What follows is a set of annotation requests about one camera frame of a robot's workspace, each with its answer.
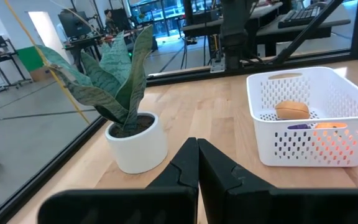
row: black metal frame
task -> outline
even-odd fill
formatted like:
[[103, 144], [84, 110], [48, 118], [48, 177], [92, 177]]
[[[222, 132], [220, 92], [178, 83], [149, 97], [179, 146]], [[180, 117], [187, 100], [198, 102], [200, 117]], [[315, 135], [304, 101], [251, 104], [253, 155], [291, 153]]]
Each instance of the black metal frame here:
[[73, 0], [70, 0], [70, 2], [71, 2], [71, 5], [73, 6], [73, 9], [74, 9], [75, 11], [77, 11], [77, 8], [75, 7], [75, 4], [74, 4]]
[[98, 5], [96, 3], [96, 0], [93, 0], [93, 4], [94, 4], [94, 8], [96, 9], [96, 15], [98, 17], [96, 19], [96, 22], [98, 23], [100, 31], [102, 31], [104, 26], [103, 26], [102, 19], [100, 18], [99, 9], [98, 9]]
[[[178, 82], [189, 82], [193, 80], [204, 80], [209, 78], [227, 77], [233, 75], [244, 75], [258, 72], [268, 72], [294, 67], [307, 67], [311, 65], [321, 65], [325, 63], [343, 62], [348, 60], [358, 60], [358, 8], [353, 33], [353, 40], [350, 49], [336, 50], [318, 54], [309, 54], [289, 58], [283, 64], [270, 64], [255, 66], [247, 64], [244, 69], [237, 72], [210, 73], [209, 68], [187, 72], [173, 72], [168, 75], [149, 77], [147, 86], [167, 85]], [[76, 139], [74, 139], [64, 150], [56, 155], [47, 165], [45, 165], [33, 178], [27, 181], [14, 195], [0, 206], [0, 223], [6, 223], [16, 212], [18, 212], [38, 190], [48, 182], [53, 175], [87, 142], [87, 140], [106, 122], [99, 117], [88, 126]]]

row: green wall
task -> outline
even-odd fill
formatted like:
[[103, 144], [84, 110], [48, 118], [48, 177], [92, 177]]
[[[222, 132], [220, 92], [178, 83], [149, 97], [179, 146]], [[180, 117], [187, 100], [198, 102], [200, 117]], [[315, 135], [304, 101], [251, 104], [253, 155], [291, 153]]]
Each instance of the green wall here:
[[35, 47], [19, 49], [17, 52], [19, 53], [19, 59], [29, 72], [43, 67], [44, 63]]

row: cardboard box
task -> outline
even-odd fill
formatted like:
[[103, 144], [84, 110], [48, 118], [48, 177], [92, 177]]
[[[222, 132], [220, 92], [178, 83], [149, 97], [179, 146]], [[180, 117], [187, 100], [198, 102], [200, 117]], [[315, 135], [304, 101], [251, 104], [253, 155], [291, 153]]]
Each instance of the cardboard box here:
[[30, 72], [31, 78], [35, 82], [53, 78], [48, 67], [43, 66]]

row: snake plant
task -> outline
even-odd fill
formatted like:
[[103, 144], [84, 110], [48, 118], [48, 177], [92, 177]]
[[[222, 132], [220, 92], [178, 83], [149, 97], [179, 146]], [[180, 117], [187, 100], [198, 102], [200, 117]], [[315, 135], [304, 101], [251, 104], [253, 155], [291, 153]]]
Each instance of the snake plant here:
[[54, 50], [41, 45], [38, 48], [78, 102], [94, 106], [100, 115], [124, 131], [133, 131], [137, 128], [137, 110], [146, 88], [143, 61], [152, 47], [152, 32], [152, 26], [148, 26], [136, 38], [132, 62], [123, 32], [117, 35], [112, 47], [102, 45], [100, 63], [82, 52], [86, 74], [77, 71]]

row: soil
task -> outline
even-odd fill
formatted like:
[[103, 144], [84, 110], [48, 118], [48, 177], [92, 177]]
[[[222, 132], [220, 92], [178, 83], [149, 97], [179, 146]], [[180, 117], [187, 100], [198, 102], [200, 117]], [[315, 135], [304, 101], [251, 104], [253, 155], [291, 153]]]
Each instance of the soil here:
[[154, 123], [154, 118], [146, 115], [137, 117], [137, 127], [133, 131], [124, 131], [120, 127], [113, 126], [109, 134], [115, 138], [126, 138], [146, 131]]

